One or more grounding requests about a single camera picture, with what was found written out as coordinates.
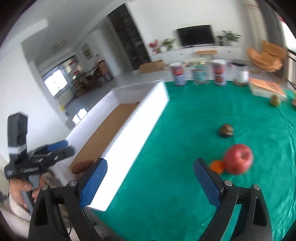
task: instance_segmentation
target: white container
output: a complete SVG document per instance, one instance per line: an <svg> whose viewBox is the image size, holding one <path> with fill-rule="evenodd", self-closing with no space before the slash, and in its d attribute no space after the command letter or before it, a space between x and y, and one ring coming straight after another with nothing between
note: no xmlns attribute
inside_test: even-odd
<svg viewBox="0 0 296 241"><path fill-rule="evenodd" d="M246 84L249 82L249 68L247 63L242 60L233 60L234 74L233 80L239 84Z"/></svg>
<svg viewBox="0 0 296 241"><path fill-rule="evenodd" d="M75 148L75 156L58 162L52 167L52 171L63 185L75 179L69 167L102 122L120 104L140 102L101 155L107 161L108 170L89 207L106 211L168 101L163 81L114 88L87 113L66 138Z"/></svg>
<svg viewBox="0 0 296 241"><path fill-rule="evenodd" d="M168 50L168 48L165 47L165 46L160 47L160 51L161 51L162 53L166 52L167 50Z"/></svg>

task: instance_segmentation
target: white box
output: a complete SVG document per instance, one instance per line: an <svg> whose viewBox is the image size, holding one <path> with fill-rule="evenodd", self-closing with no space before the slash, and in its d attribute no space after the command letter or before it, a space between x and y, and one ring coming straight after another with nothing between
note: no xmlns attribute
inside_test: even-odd
<svg viewBox="0 0 296 241"><path fill-rule="evenodd" d="M75 156L58 162L52 171L63 185L75 179L69 166L109 114L120 104L140 102L102 154L108 170L89 207L105 211L169 101L163 81L141 83L111 90L71 131L66 140Z"/></svg>
<svg viewBox="0 0 296 241"><path fill-rule="evenodd" d="M275 93L273 91L264 89L262 87L256 86L256 85L252 84L251 81L249 81L249 88L250 88L251 93L255 96L271 98L273 95L277 95L281 101L288 100L286 95L281 95L281 94Z"/></svg>

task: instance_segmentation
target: white cabinet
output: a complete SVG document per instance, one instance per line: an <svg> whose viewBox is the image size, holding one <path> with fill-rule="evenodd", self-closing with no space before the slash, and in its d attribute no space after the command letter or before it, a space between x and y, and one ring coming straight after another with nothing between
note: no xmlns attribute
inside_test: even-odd
<svg viewBox="0 0 296 241"><path fill-rule="evenodd" d="M222 59L241 59L241 48L238 47L218 47L217 58Z"/></svg>
<svg viewBox="0 0 296 241"><path fill-rule="evenodd" d="M194 47L180 50L172 50L164 53L154 54L151 56L152 61L164 60L166 64L187 61L193 58L198 58L197 51L216 50L217 55L213 55L215 59L241 59L241 49L238 47Z"/></svg>

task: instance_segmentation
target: balcony railing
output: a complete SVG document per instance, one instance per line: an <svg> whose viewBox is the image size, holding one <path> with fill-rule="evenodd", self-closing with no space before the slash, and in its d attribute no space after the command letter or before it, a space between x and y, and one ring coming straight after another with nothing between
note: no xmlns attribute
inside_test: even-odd
<svg viewBox="0 0 296 241"><path fill-rule="evenodd" d="M288 49L289 54L289 70L288 70L288 82L296 89L296 52Z"/></svg>

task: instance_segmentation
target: television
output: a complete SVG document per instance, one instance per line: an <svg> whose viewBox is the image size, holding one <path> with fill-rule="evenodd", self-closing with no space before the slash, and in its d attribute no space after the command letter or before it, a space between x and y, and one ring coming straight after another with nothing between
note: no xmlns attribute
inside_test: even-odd
<svg viewBox="0 0 296 241"><path fill-rule="evenodd" d="M211 25L200 25L177 29L182 46L215 45Z"/></svg>

